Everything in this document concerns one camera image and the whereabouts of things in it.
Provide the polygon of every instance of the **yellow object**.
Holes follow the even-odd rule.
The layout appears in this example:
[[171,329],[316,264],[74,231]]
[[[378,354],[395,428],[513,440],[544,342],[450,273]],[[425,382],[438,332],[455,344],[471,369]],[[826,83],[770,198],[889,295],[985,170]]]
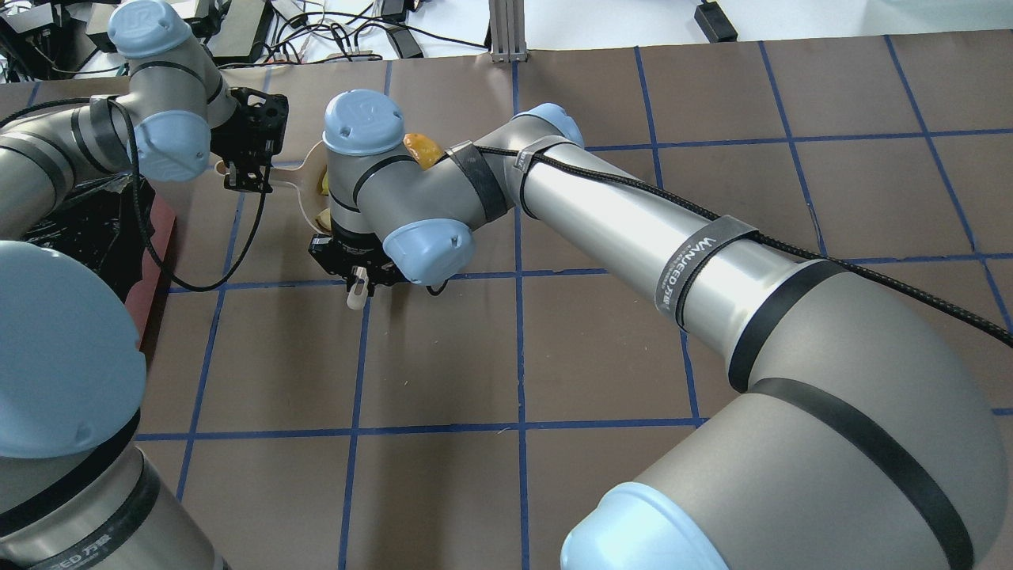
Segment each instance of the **yellow object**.
[[443,156],[443,148],[433,139],[418,133],[408,133],[404,135],[404,148],[408,149],[408,154],[418,162],[423,170],[427,170],[440,157]]
[[317,223],[323,229],[331,231],[330,229],[330,208],[324,208],[322,212],[317,214],[317,217],[313,218],[313,221]]

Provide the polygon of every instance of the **wires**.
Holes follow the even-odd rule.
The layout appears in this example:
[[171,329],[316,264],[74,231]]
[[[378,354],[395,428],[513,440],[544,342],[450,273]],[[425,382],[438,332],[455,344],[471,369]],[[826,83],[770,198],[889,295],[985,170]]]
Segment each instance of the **wires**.
[[359,59],[363,59],[366,61],[380,61],[383,59],[383,57],[378,54],[363,54],[361,56],[340,55],[340,56],[331,56],[329,58],[324,58],[322,60],[311,61],[311,62],[294,62],[294,61],[281,60],[281,61],[267,61],[260,63],[227,63],[223,66],[220,66],[218,69],[245,69],[247,67],[271,67],[275,65],[316,65],[319,63],[329,63],[332,61],[344,60],[349,57],[350,58],[358,57]]
[[[478,146],[476,148],[478,148],[478,150],[484,154],[495,154],[499,156],[517,156],[518,154],[516,150],[506,150],[502,148],[492,148],[485,146]],[[611,172],[602,172],[598,170],[581,168],[580,166],[567,164],[566,162],[556,160],[555,158],[545,156],[544,154],[541,153],[535,154],[533,160],[535,162],[542,162],[548,166],[552,166],[553,168],[556,168],[568,174],[572,174],[574,176],[579,176],[590,180],[617,183],[621,185],[630,186],[636,189],[640,189],[642,191],[646,191],[650,194],[656,195],[658,197],[661,197],[663,199],[671,201],[681,208],[689,210],[690,212],[693,212],[694,214],[697,214],[698,216],[701,216],[708,220],[715,220],[719,217],[714,212],[711,212],[710,210],[702,206],[699,206],[689,199],[686,199],[685,197],[676,195],[675,193],[661,189],[655,185],[649,184],[643,180],[638,180],[636,178],[631,178],[629,176],[613,174]],[[860,276],[864,276],[869,280],[878,282],[882,284],[882,287],[884,288],[893,290],[894,292],[903,294],[919,303],[922,303],[928,307],[931,307],[932,309],[935,309],[936,311],[939,311],[954,319],[966,323],[967,325],[970,325],[971,327],[1002,342],[1006,346],[1013,348],[1013,335],[1010,335],[1010,333],[1006,331],[1006,329],[1003,329],[999,325],[996,325],[995,323],[992,323],[989,320],[980,317],[963,308],[955,306],[949,302],[936,298],[931,294],[928,294],[917,288],[914,288],[912,287],[912,284],[909,284],[903,280],[899,280],[897,278],[893,278],[892,276],[872,270],[871,268],[862,265],[846,261],[844,259],[823,255],[815,251],[810,251],[808,249],[792,245],[790,243],[781,241],[780,239],[771,237],[764,233],[758,233],[752,239],[754,241],[757,241],[758,243],[767,245],[768,247],[771,247],[773,249],[777,249],[779,251],[788,253],[790,255],[794,255],[796,257],[801,257],[803,259],[827,259],[830,261],[834,261]]]
[[433,289],[433,288],[431,287],[431,284],[426,284],[426,287],[425,287],[425,291],[426,291],[426,292],[427,292],[427,293],[428,293],[428,294],[430,294],[431,296],[433,296],[434,298],[439,298],[439,297],[440,297],[440,294],[443,294],[443,293],[444,293],[444,290],[446,290],[446,289],[447,289],[447,283],[448,283],[448,282],[450,282],[450,278],[445,278],[445,279],[444,279],[444,283],[443,283],[443,284],[441,284],[441,287],[440,287],[440,289],[439,289],[439,290],[434,290],[434,289]]
[[137,217],[138,229],[141,232],[141,237],[144,240],[144,246],[148,250],[148,254],[151,255],[152,260],[158,265],[158,268],[162,270],[165,274],[172,279],[173,282],[179,284],[180,288],[193,293],[204,293],[212,292],[222,287],[222,284],[227,281],[239,268],[240,263],[243,262],[243,258],[246,257],[246,252],[249,251],[250,245],[253,243],[253,237],[256,235],[257,228],[260,227],[260,218],[263,216],[263,206],[266,201],[267,194],[261,193],[260,200],[257,202],[256,215],[253,217],[253,226],[250,228],[249,236],[246,238],[246,243],[243,244],[242,250],[239,252],[239,256],[236,258],[235,262],[229,268],[229,270],[218,280],[211,284],[192,284],[180,278],[175,272],[169,268],[165,261],[158,255],[158,251],[155,250],[155,246],[151,243],[151,235],[148,233],[148,226],[150,222],[145,220],[144,213],[141,211],[141,166],[138,159],[137,152],[137,137],[134,134],[134,120],[130,116],[130,111],[127,107],[123,105],[120,101],[115,100],[113,97],[106,99],[109,104],[111,104],[118,111],[120,115],[123,116],[124,123],[127,126],[127,139],[129,142],[130,159],[131,159],[131,185],[134,193],[134,214]]
[[363,32],[363,30],[368,29],[369,27],[378,27],[379,26],[379,27],[384,28],[389,33],[390,32],[390,28],[388,28],[387,26],[383,25],[384,23],[386,23],[386,24],[388,24],[390,26],[393,26],[395,28],[410,29],[411,31],[414,31],[416,33],[421,33],[422,35],[426,35],[426,36],[433,37],[434,39],[440,39],[442,42],[450,42],[452,44],[460,44],[462,46],[469,46],[469,47],[472,47],[472,48],[478,48],[478,49],[480,49],[482,51],[486,51],[485,46],[483,46],[481,44],[475,44],[473,42],[466,42],[464,39],[457,39],[457,38],[454,38],[454,37],[448,37],[446,35],[440,35],[439,33],[433,33],[432,31],[426,31],[424,29],[420,29],[418,27],[415,27],[413,25],[408,25],[406,23],[388,22],[388,21],[384,20],[383,18],[379,18],[379,17],[376,17],[376,16],[367,16],[367,15],[364,15],[365,13],[366,13],[366,10],[363,10],[359,14],[353,14],[353,13],[349,13],[349,12],[336,12],[336,11],[330,11],[330,10],[321,10],[319,12],[303,12],[303,13],[300,13],[300,14],[296,14],[296,15],[294,15],[294,16],[286,19],[285,21],[283,21],[279,25],[278,29],[276,30],[276,34],[280,35],[282,31],[284,31],[287,27],[291,27],[295,22],[299,21],[301,18],[304,18],[306,16],[310,16],[310,15],[314,15],[314,14],[321,14],[321,15],[352,17],[353,18],[352,21],[355,21],[355,20],[358,20],[358,19],[366,20],[367,23],[359,26],[359,28],[357,28],[353,32],[353,45],[356,46],[356,47],[358,47],[358,40],[356,38],[359,36],[360,33]]
[[[320,20],[313,23],[309,23],[307,21],[303,25],[298,25],[298,29],[295,29],[291,34],[289,34],[284,39],[282,38],[282,33],[285,31],[286,26],[278,25],[272,34],[270,45],[267,45],[263,42],[258,42],[258,44],[261,44],[266,50],[266,55],[264,56],[263,63],[267,63],[269,60],[271,60],[278,54],[279,51],[285,54],[286,61],[292,61],[293,59],[295,59],[296,63],[302,63],[302,52],[306,50],[306,47],[308,46],[312,37],[317,37],[327,42],[331,40],[334,42],[338,50],[340,50],[342,56],[344,56],[348,61],[355,61],[354,58],[361,56],[361,54],[359,53],[349,53],[345,49],[345,45],[347,45],[350,48],[352,40],[349,38],[349,32],[344,29],[344,26],[350,25],[360,17],[365,15],[366,12],[368,12],[370,8],[373,7],[372,2],[369,5],[367,5],[366,8],[364,8],[360,13],[355,14],[352,19],[349,19],[344,23],[340,23],[328,18],[326,10],[324,10],[324,6],[322,3],[304,0],[303,4],[304,6],[306,4],[313,4],[315,6],[320,6],[320,11],[313,11],[313,12],[306,11],[296,14],[292,18],[290,18],[290,20],[286,20],[290,21],[290,26],[295,28],[297,27],[297,22],[307,20],[308,16],[315,14],[320,15]],[[275,9],[275,12],[278,13],[278,15],[282,16],[283,18],[285,17],[285,14],[283,14],[280,10],[275,8],[274,4],[271,4],[271,7]],[[303,36],[306,37],[306,40],[303,43],[302,48],[297,49],[292,43],[295,39]],[[367,59],[373,61],[383,58],[376,56]]]
[[[36,52],[38,52],[38,55],[43,56],[43,58],[47,61],[47,63],[50,64],[50,67],[53,69],[53,71],[56,71],[57,73],[66,73],[67,75],[92,75],[92,74],[95,74],[95,73],[108,73],[110,71],[119,71],[124,65],[126,65],[126,64],[124,64],[124,65],[118,65],[115,67],[110,67],[108,69],[96,69],[94,71],[67,71],[66,69],[60,69],[59,67],[57,67],[56,62],[54,62],[53,60],[51,60],[50,57],[47,56],[45,52],[43,52],[42,50],[40,50],[38,46],[35,46],[34,44],[32,44],[31,47]],[[91,58],[95,57],[95,54],[97,54],[97,53],[98,53],[98,48],[95,48],[94,50],[92,50],[92,52],[90,54],[88,54],[88,57],[84,58],[85,63],[87,63],[88,60],[90,60]]]

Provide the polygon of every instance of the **power adapter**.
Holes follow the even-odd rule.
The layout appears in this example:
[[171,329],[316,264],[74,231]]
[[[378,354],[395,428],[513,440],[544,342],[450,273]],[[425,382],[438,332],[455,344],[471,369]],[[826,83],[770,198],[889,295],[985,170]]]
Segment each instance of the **power adapter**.
[[703,30],[707,40],[711,44],[718,42],[734,42],[738,38],[735,26],[731,25],[728,16],[724,15],[724,10],[717,5],[717,2],[703,0],[697,6],[696,14],[693,16]]

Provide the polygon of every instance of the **light blue joint cap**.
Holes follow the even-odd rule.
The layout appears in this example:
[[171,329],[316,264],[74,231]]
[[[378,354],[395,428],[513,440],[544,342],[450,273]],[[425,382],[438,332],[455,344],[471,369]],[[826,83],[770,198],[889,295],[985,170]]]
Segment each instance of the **light blue joint cap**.
[[141,173],[154,180],[186,181],[205,171],[211,127],[188,110],[163,110],[135,127]]
[[576,120],[573,120],[572,116],[566,114],[563,107],[558,104],[554,102],[543,102],[531,110],[515,114],[514,118],[525,114],[537,116],[547,121],[555,127],[557,131],[562,133],[564,137],[575,142],[580,148],[583,148],[583,135],[580,134],[580,128],[576,126]]
[[387,95],[369,89],[353,89],[330,99],[323,120],[323,142],[338,154],[380,154],[404,139],[401,108]]
[[468,264],[475,240],[468,226],[457,220],[420,220],[392,231],[383,240],[383,250],[408,280],[436,287]]
[[0,457],[79,454],[127,425],[147,373],[105,282],[52,249],[0,241]]
[[570,532],[562,570],[728,570],[679,505],[652,487],[623,483]]
[[133,0],[109,18],[109,39],[127,59],[164,54],[192,35],[189,25],[162,0]]

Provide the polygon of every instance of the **white object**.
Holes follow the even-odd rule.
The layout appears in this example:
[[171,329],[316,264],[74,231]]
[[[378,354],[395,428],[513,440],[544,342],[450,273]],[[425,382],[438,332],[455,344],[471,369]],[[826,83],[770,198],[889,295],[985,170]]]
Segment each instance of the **white object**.
[[563,543],[562,570],[728,570],[679,505],[641,483],[602,497]]
[[370,297],[370,273],[366,267],[356,266],[352,271],[352,276],[356,281],[352,283],[352,290],[348,291],[348,299],[345,300],[344,305],[348,306],[352,311],[363,311],[366,307],[366,300]]

